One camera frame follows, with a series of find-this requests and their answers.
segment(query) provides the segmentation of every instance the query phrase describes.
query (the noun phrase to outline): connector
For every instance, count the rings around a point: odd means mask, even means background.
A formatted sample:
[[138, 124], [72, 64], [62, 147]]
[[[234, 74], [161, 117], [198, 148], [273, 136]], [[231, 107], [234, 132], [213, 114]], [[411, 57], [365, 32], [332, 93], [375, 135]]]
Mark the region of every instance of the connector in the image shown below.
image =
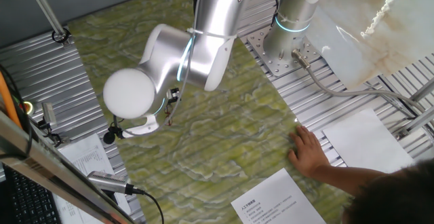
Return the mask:
[[295, 58], [301, 65], [301, 67], [303, 67], [305, 70], [311, 68], [311, 64], [307, 62], [306, 58], [304, 58], [300, 51], [298, 51], [297, 49], [292, 51], [292, 58]]

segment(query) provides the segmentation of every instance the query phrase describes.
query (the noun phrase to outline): white spherical joint cover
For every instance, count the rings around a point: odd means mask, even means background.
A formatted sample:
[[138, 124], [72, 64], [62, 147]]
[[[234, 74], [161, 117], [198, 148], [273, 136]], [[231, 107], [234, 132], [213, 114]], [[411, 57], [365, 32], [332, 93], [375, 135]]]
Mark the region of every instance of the white spherical joint cover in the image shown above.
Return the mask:
[[135, 119], [151, 108], [155, 85], [148, 75], [138, 69], [121, 69], [108, 78], [102, 95], [113, 115]]

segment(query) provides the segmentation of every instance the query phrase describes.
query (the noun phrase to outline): human hand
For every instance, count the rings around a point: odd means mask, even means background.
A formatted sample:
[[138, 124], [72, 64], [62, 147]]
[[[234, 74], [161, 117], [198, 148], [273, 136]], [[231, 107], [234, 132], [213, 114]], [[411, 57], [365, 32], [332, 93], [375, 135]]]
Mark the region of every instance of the human hand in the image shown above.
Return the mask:
[[329, 166], [330, 163], [313, 132], [309, 132], [304, 126], [297, 126], [298, 135], [290, 136], [297, 147], [297, 155], [294, 150], [288, 153], [288, 159], [295, 168], [306, 177], [314, 177], [316, 169], [320, 166]]

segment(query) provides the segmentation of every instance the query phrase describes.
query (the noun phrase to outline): hose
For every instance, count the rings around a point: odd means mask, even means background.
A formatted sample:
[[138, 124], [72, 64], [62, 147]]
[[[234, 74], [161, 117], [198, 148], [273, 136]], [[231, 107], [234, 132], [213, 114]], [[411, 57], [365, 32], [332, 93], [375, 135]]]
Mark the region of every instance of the hose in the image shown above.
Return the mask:
[[[317, 86], [319, 86], [319, 88], [321, 88], [324, 92], [327, 92], [333, 96], [347, 97], [347, 96], [372, 95], [372, 94], [385, 95], [385, 96], [390, 96], [393, 98], [400, 98], [403, 101], [408, 102], [410, 105], [412, 105], [416, 109], [418, 109], [420, 111], [420, 113], [425, 112], [423, 107], [420, 106], [417, 102], [414, 102], [413, 100], [406, 98], [405, 96], [402, 96], [401, 94], [397, 94], [397, 93], [390, 92], [390, 91], [384, 91], [384, 90], [368, 90], [368, 91], [358, 91], [358, 92], [335, 92], [335, 91], [332, 91], [332, 90], [326, 88], [318, 80], [318, 78], [315, 76], [315, 74], [313, 73], [313, 71], [310, 67], [306, 68], [306, 70], [309, 73], [309, 75], [312, 77], [313, 82], [315, 82], [315, 84], [317, 84]], [[430, 121], [429, 123], [434, 128], [434, 121]]]

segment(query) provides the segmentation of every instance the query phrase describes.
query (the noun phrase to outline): white paper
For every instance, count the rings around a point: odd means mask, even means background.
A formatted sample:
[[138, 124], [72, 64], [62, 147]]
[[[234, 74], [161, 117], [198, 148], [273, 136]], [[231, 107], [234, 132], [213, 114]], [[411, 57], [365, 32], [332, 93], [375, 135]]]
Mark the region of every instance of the white paper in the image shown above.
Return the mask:
[[283, 168], [232, 201], [244, 224], [325, 224]]
[[[60, 152], [86, 176], [94, 170], [115, 174], [97, 134], [62, 148]], [[60, 215], [60, 220], [62, 220], [63, 224], [102, 223], [61, 197], [55, 194], [53, 194], [53, 196]], [[115, 193], [115, 197], [119, 207], [127, 214], [131, 213], [125, 195]]]
[[413, 163], [372, 109], [360, 111], [323, 132], [347, 166], [391, 173]]

